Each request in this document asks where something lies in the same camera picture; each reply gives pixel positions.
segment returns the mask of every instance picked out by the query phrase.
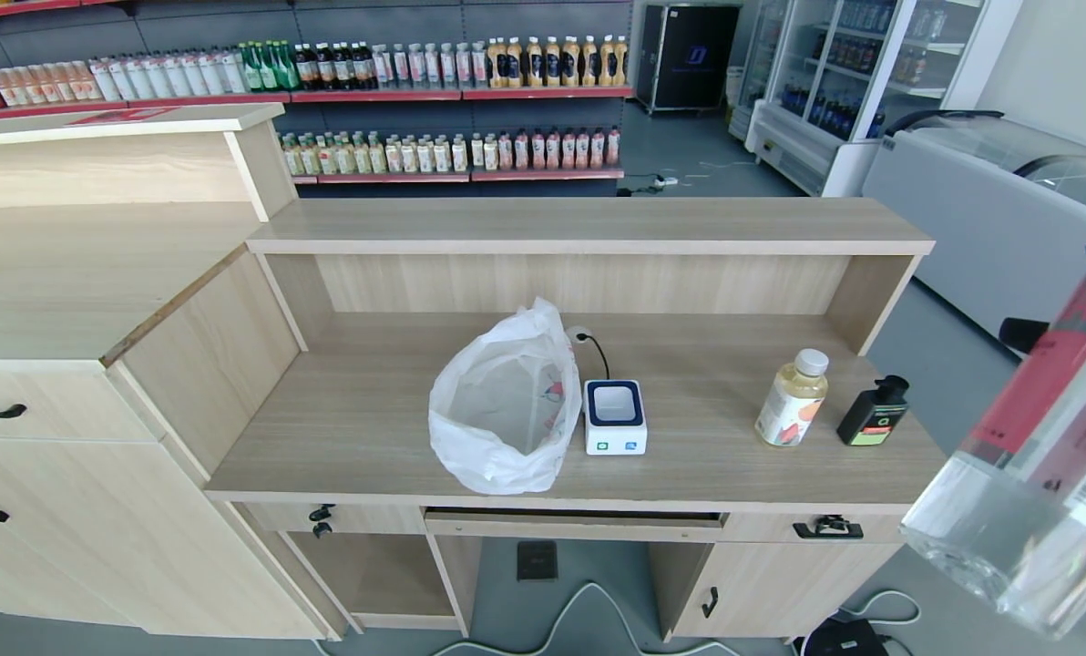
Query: cable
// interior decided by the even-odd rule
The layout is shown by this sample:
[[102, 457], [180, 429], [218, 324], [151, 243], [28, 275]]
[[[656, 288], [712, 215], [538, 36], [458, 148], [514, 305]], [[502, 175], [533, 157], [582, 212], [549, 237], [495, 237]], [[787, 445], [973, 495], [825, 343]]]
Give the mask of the cable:
[[[837, 614], [847, 614], [850, 615], [853, 618], [861, 618], [861, 616], [863, 616], [868, 611], [868, 608], [871, 608], [872, 603], [875, 603], [880, 601], [880, 598], [892, 594], [896, 596], [901, 596], [904, 598], [907, 598], [907, 601], [911, 602], [911, 606], [914, 606], [914, 615], [911, 615], [910, 618], [908, 619], [868, 619], [868, 622], [871, 622], [872, 626], [880, 625], [888, 627], [902, 627], [906, 625], [913, 625], [914, 622], [919, 621], [919, 617], [923, 615], [923, 609], [919, 607], [919, 603], [914, 601], [914, 598], [912, 598], [911, 595], [900, 592], [898, 590], [881, 590], [880, 592], [876, 592], [875, 594], [871, 595], [871, 598], [869, 598], [868, 602], [862, 605], [862, 608], [859, 608], [858, 610], [848, 610], [846, 608], [839, 607], [839, 609], [837, 611], [834, 611], [834, 614], [831, 614], [831, 616], [835, 616]], [[798, 648], [798, 656], [806, 656], [806, 645], [810, 644], [810, 635], [806, 636], [805, 639], [801, 639], [801, 647]], [[900, 647], [907, 648], [907, 645], [900, 644]]]
[[576, 594], [571, 595], [571, 598], [563, 605], [563, 609], [559, 610], [559, 616], [558, 618], [555, 618], [555, 622], [552, 622], [552, 630], [547, 631], [546, 640], [544, 640], [543, 644], [540, 644], [539, 647], [532, 648], [531, 652], [505, 652], [502, 651], [502, 648], [488, 647], [488, 645], [480, 642], [463, 640], [449, 644], [446, 647], [442, 647], [438, 652], [431, 653], [430, 656], [442, 656], [443, 653], [450, 653], [458, 647], [477, 648], [479, 652], [493, 653], [495, 656], [540, 656], [541, 653], [545, 653], [547, 648], [552, 646], [552, 640], [555, 639], [555, 631], [558, 630], [559, 625], [563, 623], [563, 618], [568, 614], [568, 610], [571, 609], [572, 603], [576, 603], [577, 598], [580, 598], [580, 595], [584, 594], [589, 590], [601, 591], [607, 601], [613, 604], [613, 608], [617, 611], [619, 622], [623, 625], [623, 631], [628, 634], [628, 641], [631, 642], [631, 646], [635, 648], [639, 656], [690, 656], [693, 655], [693, 653], [702, 653], [705, 652], [706, 648], [712, 647], [720, 648], [723, 653], [729, 653], [730, 656], [742, 656], [740, 653], [732, 651], [730, 647], [727, 647], [727, 645], [723, 645], [716, 640], [702, 642], [696, 645], [696, 647], [686, 648], [684, 652], [643, 652], [640, 647], [640, 643], [636, 642], [636, 636], [631, 634], [631, 628], [628, 626], [627, 619], [623, 618], [623, 610], [619, 609], [619, 604], [615, 601], [615, 598], [613, 598], [613, 595], [608, 594], [608, 591], [604, 590], [596, 581], [588, 581], [583, 585], [580, 585], [580, 589], [576, 591]]
[[580, 341], [591, 340], [593, 344], [596, 344], [597, 352], [601, 352], [601, 359], [604, 361], [604, 379], [606, 379], [606, 381], [610, 381], [610, 379], [613, 379], [613, 371], [608, 368], [608, 358], [605, 357], [604, 349], [601, 349], [601, 342], [596, 339], [596, 337], [591, 336], [589, 332], [581, 332], [576, 336], [576, 339]]

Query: black device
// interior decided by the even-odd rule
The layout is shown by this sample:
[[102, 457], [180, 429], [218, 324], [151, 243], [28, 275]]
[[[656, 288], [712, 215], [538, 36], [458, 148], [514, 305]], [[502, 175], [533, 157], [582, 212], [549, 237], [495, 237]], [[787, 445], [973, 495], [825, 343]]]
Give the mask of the black device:
[[[801, 639], [794, 640], [795, 651], [801, 649]], [[875, 635], [867, 619], [839, 622], [826, 619], [811, 632], [803, 656], [889, 656], [887, 647]]]
[[844, 444], [882, 444], [907, 414], [904, 394], [910, 386], [906, 379], [884, 376], [875, 383], [880, 389], [859, 392], [835, 429]]

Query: black cable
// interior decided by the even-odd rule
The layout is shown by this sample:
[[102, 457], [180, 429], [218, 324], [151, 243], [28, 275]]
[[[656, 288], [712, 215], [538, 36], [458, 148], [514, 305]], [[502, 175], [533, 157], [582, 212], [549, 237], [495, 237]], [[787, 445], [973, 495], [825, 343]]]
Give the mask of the black cable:
[[596, 344], [597, 352], [601, 352], [601, 359], [604, 361], [604, 379], [606, 379], [606, 381], [610, 381], [610, 379], [613, 379], [613, 370], [608, 368], [608, 358], [605, 356], [604, 349], [601, 349], [601, 343], [598, 343], [596, 338], [589, 336], [588, 332], [581, 332], [576, 336], [576, 339], [581, 341], [591, 340], [593, 344]]

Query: cabinet door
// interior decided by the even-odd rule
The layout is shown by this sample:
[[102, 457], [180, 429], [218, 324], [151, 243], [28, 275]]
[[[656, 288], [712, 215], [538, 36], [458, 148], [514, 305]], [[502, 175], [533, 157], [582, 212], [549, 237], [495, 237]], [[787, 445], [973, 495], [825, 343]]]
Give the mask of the cabinet door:
[[17, 539], [143, 630], [325, 638], [160, 444], [0, 440], [0, 504]]
[[13, 532], [15, 519], [0, 523], [0, 614], [130, 625], [121, 614], [61, 572]]
[[[809, 634], [898, 544], [718, 543], [672, 631], [677, 636]], [[704, 606], [717, 603], [705, 616]]]

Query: refrigerator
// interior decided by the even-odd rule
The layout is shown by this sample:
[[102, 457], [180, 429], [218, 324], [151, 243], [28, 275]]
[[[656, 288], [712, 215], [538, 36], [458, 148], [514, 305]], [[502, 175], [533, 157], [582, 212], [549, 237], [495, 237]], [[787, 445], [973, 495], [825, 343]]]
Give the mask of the refrigerator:
[[910, 116], [862, 194], [936, 240], [914, 275], [993, 337], [1051, 320], [1086, 273], [1086, 146], [1000, 112]]
[[742, 8], [735, 4], [644, 8], [635, 88], [649, 115], [721, 106], [740, 13]]
[[[859, 195], [900, 117], [975, 109], [1021, 9], [1021, 0], [784, 1], [744, 146], [809, 195]], [[740, 124], [731, 129], [740, 137]]]

